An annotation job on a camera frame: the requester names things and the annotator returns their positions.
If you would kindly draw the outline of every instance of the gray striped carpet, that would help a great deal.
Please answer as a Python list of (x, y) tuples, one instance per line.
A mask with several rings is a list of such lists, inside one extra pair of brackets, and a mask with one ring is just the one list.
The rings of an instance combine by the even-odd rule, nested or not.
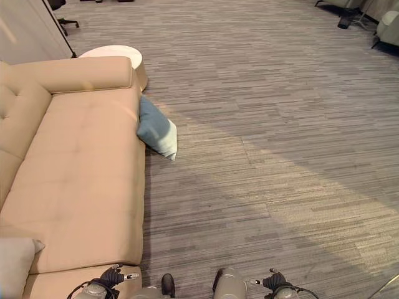
[[(313, 0), (68, 1), (79, 54), (139, 49), (178, 127), (147, 153), (144, 283), (211, 298), (218, 268), (366, 299), (399, 272), (399, 54)], [(249, 299), (265, 291), (251, 287)], [(399, 281), (376, 298), (399, 298)]]

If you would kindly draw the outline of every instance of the round side table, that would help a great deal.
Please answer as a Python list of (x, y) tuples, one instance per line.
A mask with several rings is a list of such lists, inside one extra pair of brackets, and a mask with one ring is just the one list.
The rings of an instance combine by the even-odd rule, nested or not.
[(79, 57), (101, 57), (101, 56), (126, 56), (132, 62), (132, 67), (138, 77), (140, 88), (143, 91), (148, 83), (148, 77), (145, 73), (143, 56), (139, 50), (128, 47), (127, 45), (106, 45), (95, 48), (83, 53)]

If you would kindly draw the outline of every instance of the tufted sofa backrest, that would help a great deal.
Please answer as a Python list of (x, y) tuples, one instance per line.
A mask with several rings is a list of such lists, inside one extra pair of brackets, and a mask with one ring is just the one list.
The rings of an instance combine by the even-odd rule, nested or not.
[(0, 62), (0, 209), (51, 98), (33, 79)]

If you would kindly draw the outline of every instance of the wall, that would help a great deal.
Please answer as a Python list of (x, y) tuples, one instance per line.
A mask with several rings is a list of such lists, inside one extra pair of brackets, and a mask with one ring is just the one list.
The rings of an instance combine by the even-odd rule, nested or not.
[(376, 19), (381, 20), (381, 17), (390, 10), (390, 8), (398, 2), (398, 0), (366, 0), (363, 4), (362, 11), (370, 5), (370, 9), (367, 11), (367, 15)]
[(42, 0), (0, 0), (0, 59), (19, 64), (71, 58), (51, 14)]

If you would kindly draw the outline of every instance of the blue pillow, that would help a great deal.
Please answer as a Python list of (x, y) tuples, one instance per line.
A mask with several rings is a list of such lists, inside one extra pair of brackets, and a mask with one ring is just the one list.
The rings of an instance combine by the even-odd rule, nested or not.
[(157, 153), (174, 161), (177, 153), (176, 125), (142, 95), (137, 136)]

